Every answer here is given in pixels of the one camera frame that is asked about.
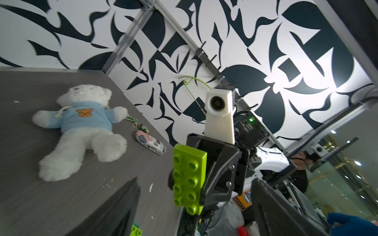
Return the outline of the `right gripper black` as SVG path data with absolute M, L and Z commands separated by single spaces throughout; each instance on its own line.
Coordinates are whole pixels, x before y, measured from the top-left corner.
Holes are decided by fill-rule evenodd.
M 243 192 L 249 149 L 194 133 L 188 135 L 187 146 L 207 153 L 205 182 L 199 200 L 201 206 L 228 202 L 233 192 Z

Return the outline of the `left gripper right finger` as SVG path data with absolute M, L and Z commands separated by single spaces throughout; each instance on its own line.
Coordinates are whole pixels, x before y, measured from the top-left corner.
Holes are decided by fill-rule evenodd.
M 325 236 L 266 182 L 251 184 L 252 209 L 261 236 Z

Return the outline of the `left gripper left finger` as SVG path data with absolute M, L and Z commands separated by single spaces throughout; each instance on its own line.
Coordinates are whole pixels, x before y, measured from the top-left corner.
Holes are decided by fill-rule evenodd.
M 140 198 L 138 178 L 125 183 L 68 236 L 129 236 Z

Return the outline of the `small lime lego brick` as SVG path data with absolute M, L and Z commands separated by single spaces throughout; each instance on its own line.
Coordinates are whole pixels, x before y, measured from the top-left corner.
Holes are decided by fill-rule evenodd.
M 132 225 L 130 236 L 142 236 L 142 230 L 135 223 Z

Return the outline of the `long lime lego brick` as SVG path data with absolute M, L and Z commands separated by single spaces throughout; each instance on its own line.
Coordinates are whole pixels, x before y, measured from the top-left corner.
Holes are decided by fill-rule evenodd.
M 201 189 L 206 177 L 207 153 L 178 143 L 173 156 L 174 202 L 189 215 L 200 215 Z

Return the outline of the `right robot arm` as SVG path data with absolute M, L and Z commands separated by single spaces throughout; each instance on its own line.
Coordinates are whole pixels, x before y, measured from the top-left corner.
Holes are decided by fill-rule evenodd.
M 238 112 L 235 118 L 234 145 L 204 135 L 188 135 L 188 146 L 207 153 L 205 182 L 199 196 L 202 206 L 242 195 L 255 179 L 276 186 L 295 169 L 276 144 L 267 146 L 271 135 L 255 113 Z

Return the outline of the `person in background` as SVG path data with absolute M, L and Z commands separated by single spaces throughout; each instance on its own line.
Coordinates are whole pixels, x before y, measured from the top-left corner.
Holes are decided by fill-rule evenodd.
M 317 162 L 321 157 L 316 154 L 309 154 L 306 151 L 300 152 L 291 158 L 296 166 L 296 171 L 290 176 L 292 183 L 302 192 L 305 193 L 308 188 L 308 177 L 306 174 L 307 166 Z

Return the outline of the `blue gloved hand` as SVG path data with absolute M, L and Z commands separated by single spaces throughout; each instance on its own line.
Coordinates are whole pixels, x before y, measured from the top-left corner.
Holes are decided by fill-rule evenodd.
M 378 226 L 357 216 L 330 212 L 327 222 L 332 236 L 377 236 Z

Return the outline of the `white teddy bear blue shirt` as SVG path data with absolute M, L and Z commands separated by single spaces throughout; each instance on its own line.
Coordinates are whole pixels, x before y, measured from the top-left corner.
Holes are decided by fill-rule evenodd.
M 126 139 L 112 125 L 128 116 L 125 107 L 109 108 L 112 91 L 95 85 L 78 85 L 57 99 L 58 111 L 38 111 L 32 121 L 46 129 L 60 129 L 54 148 L 39 162 L 39 177 L 46 182 L 68 179 L 79 171 L 87 150 L 100 162 L 118 160 L 127 150 Z

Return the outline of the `green plastic hanger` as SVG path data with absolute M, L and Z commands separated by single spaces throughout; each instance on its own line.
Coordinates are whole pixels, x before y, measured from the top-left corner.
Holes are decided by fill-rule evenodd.
M 184 75 L 184 76 L 179 76 L 178 79 L 183 82 L 184 87 L 186 88 L 189 95 L 194 99 L 194 102 L 199 107 L 200 111 L 204 115 L 206 115 L 204 106 L 201 105 L 199 101 L 197 100 L 198 97 L 196 96 L 197 92 L 195 90 L 198 90 L 199 84 L 201 84 L 203 87 L 206 87 L 207 90 L 211 90 L 212 88 L 206 82 L 194 76 Z

